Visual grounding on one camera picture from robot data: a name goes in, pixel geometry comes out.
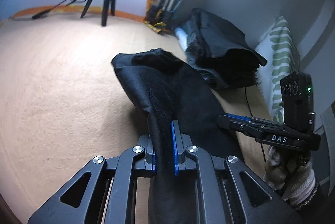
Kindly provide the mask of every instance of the hand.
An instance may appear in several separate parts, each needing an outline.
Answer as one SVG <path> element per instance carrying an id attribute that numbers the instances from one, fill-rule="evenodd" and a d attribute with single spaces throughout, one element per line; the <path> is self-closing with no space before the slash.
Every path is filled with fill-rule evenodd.
<path id="1" fill-rule="evenodd" d="M 284 191 L 291 206 L 306 200 L 315 187 L 311 153 L 301 153 L 288 149 L 269 147 L 265 163 L 264 181 L 274 190 Z"/>

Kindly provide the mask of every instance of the orange trim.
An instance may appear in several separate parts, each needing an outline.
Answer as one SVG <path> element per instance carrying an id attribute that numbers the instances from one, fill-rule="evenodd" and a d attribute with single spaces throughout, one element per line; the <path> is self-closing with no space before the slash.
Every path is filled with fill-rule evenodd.
<path id="1" fill-rule="evenodd" d="M 43 10 L 46 9 L 51 9 L 53 6 L 43 6 L 43 7 L 35 7 L 35 8 L 29 8 L 29 9 L 24 9 L 19 11 L 18 13 L 14 14 L 13 17 L 20 17 L 20 16 L 27 16 L 27 15 L 31 15 L 31 14 L 36 14 L 39 13 Z M 84 9 L 84 6 L 79 6 L 79 5 L 70 5 L 70 6 L 64 6 L 61 5 L 59 7 L 57 7 L 56 9 L 53 10 L 53 12 L 57 12 L 57 13 L 64 13 L 64 12 L 82 12 Z M 89 13 L 96 13 L 96 14 L 100 14 L 102 12 L 102 8 L 101 7 L 90 7 L 88 9 Z M 119 10 L 115 11 L 115 16 L 118 17 L 122 17 L 122 18 L 126 18 L 126 19 L 131 19 L 133 21 L 136 22 L 143 22 L 144 17 L 143 16 L 139 16 L 136 14 L 131 14 L 131 13 L 127 13 L 127 12 L 122 12 Z"/>

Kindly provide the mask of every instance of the screw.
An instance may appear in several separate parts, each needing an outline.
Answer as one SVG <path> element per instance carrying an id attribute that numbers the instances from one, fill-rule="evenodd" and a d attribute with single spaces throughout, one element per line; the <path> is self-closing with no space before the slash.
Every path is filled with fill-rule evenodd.
<path id="1" fill-rule="evenodd" d="M 236 156 L 228 156 L 228 161 L 232 164 L 237 162 L 237 157 Z"/>
<path id="2" fill-rule="evenodd" d="M 196 147 L 195 145 L 190 145 L 187 150 L 189 152 L 197 152 L 198 151 L 198 147 Z"/>
<path id="3" fill-rule="evenodd" d="M 93 162 L 95 164 L 100 164 L 100 163 L 103 162 L 103 157 L 102 156 L 96 156 L 96 157 L 94 157 Z"/>
<path id="4" fill-rule="evenodd" d="M 135 153 L 140 153 L 143 151 L 143 147 L 141 147 L 140 145 L 134 146 L 133 147 L 133 152 Z"/>

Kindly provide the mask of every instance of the folded black clothing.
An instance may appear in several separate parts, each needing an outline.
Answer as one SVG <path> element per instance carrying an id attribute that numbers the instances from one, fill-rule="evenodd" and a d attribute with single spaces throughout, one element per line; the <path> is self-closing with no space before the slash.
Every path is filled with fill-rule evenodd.
<path id="1" fill-rule="evenodd" d="M 175 176 L 171 122 L 211 155 L 243 160 L 235 133 L 220 130 L 220 103 L 197 70 L 162 49 L 118 54 L 115 74 L 133 104 L 147 114 L 156 154 L 156 175 L 149 191 L 150 224 L 196 223 L 194 181 Z"/>
<path id="2" fill-rule="evenodd" d="M 267 60 L 250 48 L 245 35 L 231 22 L 203 9 L 192 9 L 182 25 L 187 33 L 188 64 L 214 89 L 255 84 L 254 72 Z"/>

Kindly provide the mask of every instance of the mattress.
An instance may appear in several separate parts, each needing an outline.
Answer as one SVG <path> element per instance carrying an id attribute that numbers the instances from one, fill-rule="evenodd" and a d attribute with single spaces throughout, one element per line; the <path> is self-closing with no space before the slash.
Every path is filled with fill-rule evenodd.
<path id="1" fill-rule="evenodd" d="M 50 14 L 0 25 L 0 194 L 13 214 L 31 214 L 96 155 L 119 155 L 146 133 L 146 117 L 132 105 L 110 61 L 118 53 L 163 48 L 185 61 L 178 40 L 145 25 L 110 17 Z M 247 89 L 253 115 L 269 119 L 256 87 Z M 225 111 L 250 115 L 244 89 L 214 92 Z M 263 157 L 238 134 L 252 170 Z M 148 223 L 149 179 L 140 178 L 136 223 Z"/>

